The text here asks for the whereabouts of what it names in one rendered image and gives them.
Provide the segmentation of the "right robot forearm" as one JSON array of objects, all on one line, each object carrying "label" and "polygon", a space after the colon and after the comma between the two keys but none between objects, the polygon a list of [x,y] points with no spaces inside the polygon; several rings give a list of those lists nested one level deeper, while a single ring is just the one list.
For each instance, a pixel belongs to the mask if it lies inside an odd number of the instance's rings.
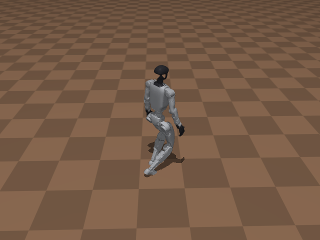
[{"label": "right robot forearm", "polygon": [[177,108],[174,109],[174,114],[172,114],[171,116],[173,118],[175,126],[178,125],[179,127],[181,127],[182,123],[180,122]]}]

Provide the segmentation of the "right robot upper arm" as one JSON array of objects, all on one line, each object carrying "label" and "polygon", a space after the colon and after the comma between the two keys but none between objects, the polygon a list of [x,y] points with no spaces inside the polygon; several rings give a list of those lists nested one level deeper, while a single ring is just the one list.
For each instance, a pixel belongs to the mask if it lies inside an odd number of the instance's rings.
[{"label": "right robot upper arm", "polygon": [[169,113],[174,115],[174,110],[175,110],[175,91],[171,88],[166,88],[165,89],[165,96],[168,99],[168,105],[169,105]]}]

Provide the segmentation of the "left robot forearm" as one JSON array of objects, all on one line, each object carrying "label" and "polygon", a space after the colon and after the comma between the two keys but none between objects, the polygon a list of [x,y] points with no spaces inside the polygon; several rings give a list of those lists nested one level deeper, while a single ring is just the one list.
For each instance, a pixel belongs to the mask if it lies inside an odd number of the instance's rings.
[{"label": "left robot forearm", "polygon": [[150,102],[144,99],[144,105],[145,105],[145,110],[148,110],[148,112],[150,112],[151,110]]}]

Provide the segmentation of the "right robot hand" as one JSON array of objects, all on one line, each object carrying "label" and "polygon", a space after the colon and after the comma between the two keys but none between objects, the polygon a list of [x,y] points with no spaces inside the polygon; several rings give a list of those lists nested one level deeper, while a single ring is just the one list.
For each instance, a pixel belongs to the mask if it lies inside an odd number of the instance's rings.
[{"label": "right robot hand", "polygon": [[184,131],[185,131],[185,130],[184,130],[185,127],[184,127],[183,125],[181,125],[181,127],[179,127],[178,125],[176,125],[176,127],[179,129],[179,133],[180,133],[179,137],[182,136],[183,133],[184,133]]}]

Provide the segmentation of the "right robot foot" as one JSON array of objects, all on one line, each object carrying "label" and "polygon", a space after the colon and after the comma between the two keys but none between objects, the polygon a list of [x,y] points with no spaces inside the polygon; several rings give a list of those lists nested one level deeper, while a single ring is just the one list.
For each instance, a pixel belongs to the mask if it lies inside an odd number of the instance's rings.
[{"label": "right robot foot", "polygon": [[[151,169],[151,168],[150,168]],[[154,169],[153,171],[151,171],[149,168],[147,168],[144,173],[146,175],[155,175],[157,173],[157,171]]]}]

